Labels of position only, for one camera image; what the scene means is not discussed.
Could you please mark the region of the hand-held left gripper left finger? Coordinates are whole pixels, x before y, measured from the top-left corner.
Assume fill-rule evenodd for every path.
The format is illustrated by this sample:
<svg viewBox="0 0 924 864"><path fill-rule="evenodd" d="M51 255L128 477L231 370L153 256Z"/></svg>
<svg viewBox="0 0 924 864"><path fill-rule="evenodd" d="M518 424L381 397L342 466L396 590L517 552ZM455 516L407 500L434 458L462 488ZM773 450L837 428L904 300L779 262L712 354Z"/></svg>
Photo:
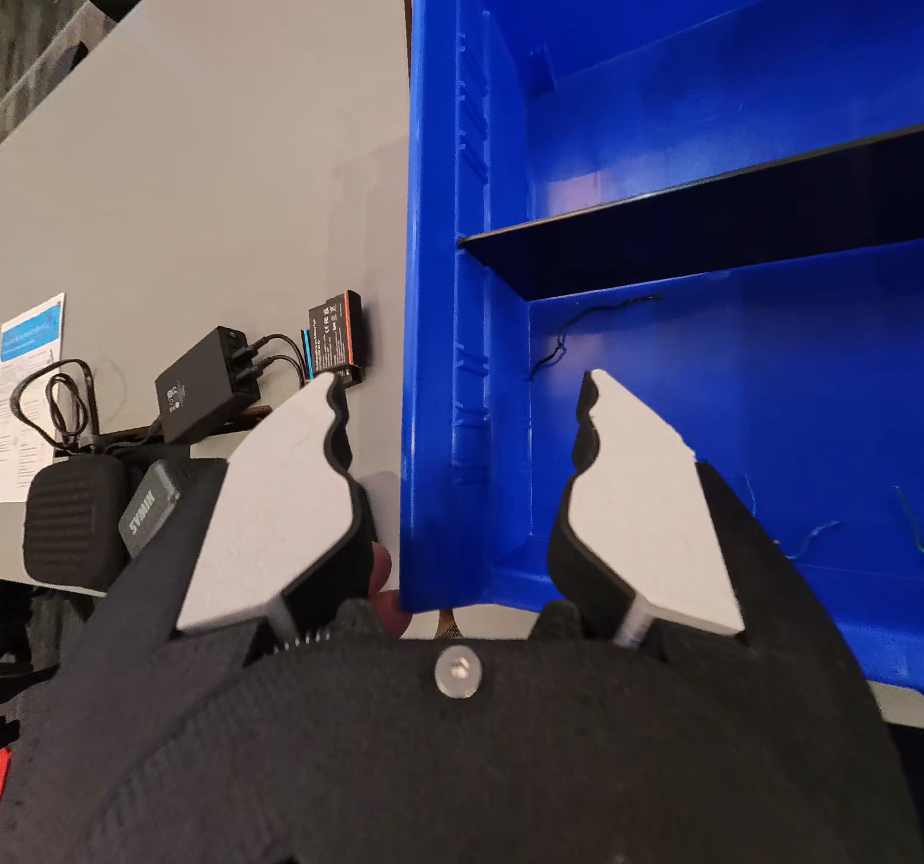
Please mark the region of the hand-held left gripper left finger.
<svg viewBox="0 0 924 864"><path fill-rule="evenodd" d="M350 474L340 379L298 390L200 480L177 517L191 575L177 632L255 620L274 634L321 634L367 596L372 532Z"/></svg>

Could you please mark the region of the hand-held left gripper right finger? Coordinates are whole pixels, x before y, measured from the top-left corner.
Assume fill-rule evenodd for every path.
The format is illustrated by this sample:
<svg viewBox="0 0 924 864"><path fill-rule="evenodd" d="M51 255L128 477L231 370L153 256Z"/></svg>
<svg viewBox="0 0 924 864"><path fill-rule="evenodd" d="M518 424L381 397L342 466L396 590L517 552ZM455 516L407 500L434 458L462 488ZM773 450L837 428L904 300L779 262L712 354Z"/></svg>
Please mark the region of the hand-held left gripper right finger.
<svg viewBox="0 0 924 864"><path fill-rule="evenodd" d="M576 418L547 567L590 635L641 641L657 621L741 634L693 450L605 370L584 373Z"/></svg>

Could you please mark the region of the blue plastic bin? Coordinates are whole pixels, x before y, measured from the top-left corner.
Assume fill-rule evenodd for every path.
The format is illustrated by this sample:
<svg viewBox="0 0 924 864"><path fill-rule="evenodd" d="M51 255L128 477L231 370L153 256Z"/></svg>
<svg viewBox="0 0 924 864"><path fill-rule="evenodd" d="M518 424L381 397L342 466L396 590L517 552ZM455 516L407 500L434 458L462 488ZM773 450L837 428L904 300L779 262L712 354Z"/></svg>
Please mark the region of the blue plastic bin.
<svg viewBox="0 0 924 864"><path fill-rule="evenodd" d="M585 372L922 692L923 0L414 0L410 610L539 611Z"/></svg>

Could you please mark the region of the black charger block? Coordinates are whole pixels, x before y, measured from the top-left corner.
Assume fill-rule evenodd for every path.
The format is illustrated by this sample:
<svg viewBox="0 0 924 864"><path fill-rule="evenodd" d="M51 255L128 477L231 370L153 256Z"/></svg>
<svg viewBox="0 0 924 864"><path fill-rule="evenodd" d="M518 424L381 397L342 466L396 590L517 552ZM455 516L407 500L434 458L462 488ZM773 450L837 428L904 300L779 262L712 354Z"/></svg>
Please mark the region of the black charger block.
<svg viewBox="0 0 924 864"><path fill-rule="evenodd" d="M154 382L160 428L167 444L192 445L260 402L258 378L248 372L254 352L246 334L216 327Z"/></svg>

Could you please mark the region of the small black red-label device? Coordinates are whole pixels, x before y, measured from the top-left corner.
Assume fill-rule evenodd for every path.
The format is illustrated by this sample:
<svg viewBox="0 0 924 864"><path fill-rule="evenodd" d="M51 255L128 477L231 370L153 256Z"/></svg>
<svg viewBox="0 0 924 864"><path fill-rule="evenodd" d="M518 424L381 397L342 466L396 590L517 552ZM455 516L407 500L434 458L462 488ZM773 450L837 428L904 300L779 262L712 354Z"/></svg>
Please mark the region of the small black red-label device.
<svg viewBox="0 0 924 864"><path fill-rule="evenodd" d="M334 373L346 387L360 385L368 363L368 330L360 294L345 291L310 307L302 341L308 380Z"/></svg>

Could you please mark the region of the black fabric pouch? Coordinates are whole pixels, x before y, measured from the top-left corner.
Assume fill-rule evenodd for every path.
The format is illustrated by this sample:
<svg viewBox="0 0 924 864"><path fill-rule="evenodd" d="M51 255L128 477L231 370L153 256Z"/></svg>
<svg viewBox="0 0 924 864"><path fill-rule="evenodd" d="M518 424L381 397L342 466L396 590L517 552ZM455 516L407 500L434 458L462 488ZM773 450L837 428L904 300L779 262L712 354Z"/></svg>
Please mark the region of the black fabric pouch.
<svg viewBox="0 0 924 864"><path fill-rule="evenodd" d="M81 454L40 470L27 494L29 576L63 590L107 593L167 523L189 480L187 445Z"/></svg>

